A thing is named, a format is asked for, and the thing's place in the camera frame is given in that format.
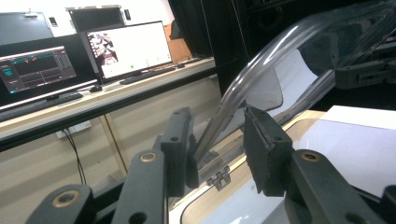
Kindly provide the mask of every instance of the white wall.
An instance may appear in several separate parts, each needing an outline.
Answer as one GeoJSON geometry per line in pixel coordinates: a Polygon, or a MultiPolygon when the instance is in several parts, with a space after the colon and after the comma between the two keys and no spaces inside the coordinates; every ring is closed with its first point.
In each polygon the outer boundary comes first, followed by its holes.
{"type": "Polygon", "coordinates": [[[67,13],[67,8],[84,8],[84,7],[103,7],[103,6],[120,6],[123,14],[124,9],[128,9],[131,20],[127,21],[127,25],[148,22],[163,21],[163,24],[170,24],[174,19],[172,10],[167,0],[68,0],[68,1],[27,1],[20,0],[0,7],[0,13],[4,12],[43,12],[48,21],[48,17],[54,17],[58,23],[58,27],[50,26],[49,28],[55,36],[70,35],[76,31],[71,24],[71,19],[67,13]]]}

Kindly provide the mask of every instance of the keyboard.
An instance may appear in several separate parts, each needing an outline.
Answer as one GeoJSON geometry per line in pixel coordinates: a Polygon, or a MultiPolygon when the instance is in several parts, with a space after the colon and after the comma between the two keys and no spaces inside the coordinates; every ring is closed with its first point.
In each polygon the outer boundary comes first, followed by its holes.
{"type": "Polygon", "coordinates": [[[137,77],[125,78],[123,81],[120,81],[120,84],[121,85],[128,85],[128,84],[131,84],[131,83],[134,83],[134,82],[137,82],[137,81],[149,78],[149,77],[155,77],[155,76],[158,76],[160,74],[168,73],[168,72],[171,72],[171,71],[174,71],[174,70],[176,70],[175,67],[167,67],[167,68],[163,68],[161,70],[155,70],[155,71],[152,71],[152,72],[147,72],[147,73],[145,73],[143,75],[140,75],[140,76],[137,76],[137,77]]]}
{"type": "Polygon", "coordinates": [[[36,111],[43,110],[43,109],[46,109],[46,108],[49,108],[49,107],[52,107],[55,105],[61,105],[61,104],[64,104],[64,103],[67,103],[70,101],[77,100],[79,98],[82,98],[82,94],[76,92],[76,93],[69,94],[69,95],[63,95],[62,97],[59,97],[59,98],[56,98],[53,100],[38,102],[38,103],[34,103],[31,105],[27,105],[27,106],[22,106],[21,108],[8,110],[8,111],[0,113],[0,122],[6,121],[9,119],[15,119],[15,118],[23,116],[23,115],[31,114],[36,111]]]}
{"type": "Polygon", "coordinates": [[[182,62],[182,63],[183,63],[183,64],[197,63],[197,62],[200,62],[200,61],[203,60],[203,59],[205,59],[205,58],[193,58],[193,59],[191,59],[191,60],[188,60],[188,61],[185,61],[185,62],[182,62]]]}

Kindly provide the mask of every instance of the screen display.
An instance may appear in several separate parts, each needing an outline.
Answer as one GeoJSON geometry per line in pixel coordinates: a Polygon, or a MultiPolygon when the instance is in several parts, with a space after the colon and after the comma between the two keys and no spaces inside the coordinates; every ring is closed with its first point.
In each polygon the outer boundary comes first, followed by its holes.
{"type": "Polygon", "coordinates": [[[9,93],[75,77],[64,46],[0,57],[0,78],[9,93]]]}
{"type": "Polygon", "coordinates": [[[87,38],[104,80],[172,62],[161,21],[87,32],[87,38]]]}
{"type": "Polygon", "coordinates": [[[79,35],[0,46],[0,111],[97,81],[79,35]]]}

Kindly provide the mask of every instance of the cable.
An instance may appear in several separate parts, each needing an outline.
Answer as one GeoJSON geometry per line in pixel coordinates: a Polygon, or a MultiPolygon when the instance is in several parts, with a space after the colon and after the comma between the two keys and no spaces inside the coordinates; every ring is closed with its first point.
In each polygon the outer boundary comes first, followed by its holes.
{"type": "Polygon", "coordinates": [[[79,159],[76,143],[75,143],[75,141],[74,141],[74,139],[72,137],[72,134],[70,133],[70,131],[68,129],[64,129],[64,130],[62,130],[62,132],[67,137],[67,139],[69,140],[70,145],[72,146],[73,150],[76,153],[78,173],[79,173],[79,179],[81,180],[81,184],[87,185],[87,179],[85,178],[84,169],[82,168],[81,160],[79,159]]]}
{"type": "Polygon", "coordinates": [[[204,20],[205,20],[205,28],[206,28],[206,33],[207,33],[207,37],[209,38],[209,46],[210,46],[210,51],[212,51],[212,55],[213,55],[213,46],[212,46],[212,41],[210,41],[210,33],[209,33],[209,27],[207,27],[207,19],[206,19],[206,14],[205,14],[205,8],[204,8],[204,4],[201,2],[201,9],[204,13],[204,20]]]}
{"type": "Polygon", "coordinates": [[[238,22],[238,28],[239,28],[239,33],[241,34],[242,44],[244,46],[244,50],[245,50],[245,53],[247,55],[247,59],[249,59],[247,44],[245,42],[244,34],[242,32],[241,21],[239,20],[238,13],[236,12],[235,3],[233,2],[233,0],[231,0],[231,3],[233,4],[233,12],[235,13],[236,21],[238,22]]]}

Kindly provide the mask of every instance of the screw hole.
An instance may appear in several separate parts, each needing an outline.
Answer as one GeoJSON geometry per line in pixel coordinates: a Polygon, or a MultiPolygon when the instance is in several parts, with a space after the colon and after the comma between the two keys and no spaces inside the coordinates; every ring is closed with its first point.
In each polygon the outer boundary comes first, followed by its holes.
{"type": "Polygon", "coordinates": [[[147,216],[144,213],[135,213],[129,218],[130,224],[143,224],[147,220],[147,216]]]}
{"type": "Polygon", "coordinates": [[[74,199],[76,195],[72,193],[66,193],[59,198],[60,203],[68,203],[74,199]]]}
{"type": "Polygon", "coordinates": [[[306,161],[320,161],[320,156],[313,152],[303,152],[301,157],[306,161]]]}

